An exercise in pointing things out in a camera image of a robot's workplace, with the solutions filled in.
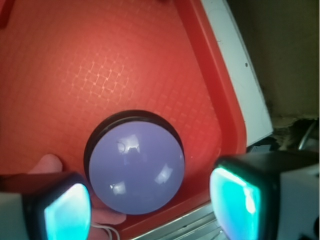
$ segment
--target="glowing cyan screen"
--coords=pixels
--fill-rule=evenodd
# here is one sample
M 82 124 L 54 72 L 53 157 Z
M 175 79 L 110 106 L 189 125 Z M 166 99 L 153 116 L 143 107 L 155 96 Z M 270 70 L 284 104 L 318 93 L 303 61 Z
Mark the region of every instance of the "glowing cyan screen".
M 76 183 L 44 209 L 48 240 L 85 240 L 91 222 L 87 188 Z
M 220 226 L 230 239 L 259 237 L 261 191 L 223 167 L 213 170 L 210 197 Z

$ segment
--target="red tray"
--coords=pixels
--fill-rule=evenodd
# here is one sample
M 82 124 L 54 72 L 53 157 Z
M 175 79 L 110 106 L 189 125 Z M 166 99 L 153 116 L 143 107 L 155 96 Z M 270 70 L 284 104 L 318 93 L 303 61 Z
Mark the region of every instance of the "red tray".
M 19 0 L 0 30 L 0 173 L 46 153 L 83 170 L 94 128 L 123 110 L 167 119 L 185 149 L 185 178 L 160 210 L 116 226 L 132 238 L 209 198 L 221 154 L 246 149 L 244 120 L 197 0 Z

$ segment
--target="hand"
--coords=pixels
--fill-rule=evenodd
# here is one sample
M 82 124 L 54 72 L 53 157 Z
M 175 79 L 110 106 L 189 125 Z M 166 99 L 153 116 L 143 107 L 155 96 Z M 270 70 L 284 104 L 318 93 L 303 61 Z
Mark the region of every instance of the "hand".
M 63 164 L 60 159 L 53 154 L 44 155 L 38 164 L 28 172 L 28 174 L 49 174 L 63 171 Z M 92 205 L 91 222 L 100 225 L 117 225 L 124 222 L 127 215 L 116 212 L 108 208 L 94 193 L 90 194 Z M 90 228 L 89 240 L 108 240 L 109 235 L 102 228 Z

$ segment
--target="white cable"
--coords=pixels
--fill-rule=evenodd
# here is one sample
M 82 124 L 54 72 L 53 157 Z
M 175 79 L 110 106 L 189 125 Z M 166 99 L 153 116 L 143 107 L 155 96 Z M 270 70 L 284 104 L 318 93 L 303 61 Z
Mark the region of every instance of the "white cable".
M 97 228 L 97 229 L 104 229 L 106 230 L 106 232 L 108 233 L 108 236 L 110 238 L 110 240 L 112 240 L 112 233 L 111 233 L 111 230 L 115 233 L 116 235 L 116 239 L 117 240 L 120 240 L 120 235 L 119 235 L 119 232 L 114 229 L 113 227 L 111 226 L 107 226 L 107 225 L 101 225 L 101 224 L 98 224 L 98 223 L 91 223 L 91 226 L 94 227 L 94 228 Z

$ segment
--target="white casing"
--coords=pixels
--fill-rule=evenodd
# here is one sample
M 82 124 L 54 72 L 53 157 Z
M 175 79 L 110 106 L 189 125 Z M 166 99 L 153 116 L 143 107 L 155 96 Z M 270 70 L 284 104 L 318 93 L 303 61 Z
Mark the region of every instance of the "white casing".
M 0 240 L 28 240 L 22 196 L 0 192 Z
M 312 240 L 319 217 L 319 164 L 280 175 L 280 212 L 278 240 L 298 240 L 302 235 Z

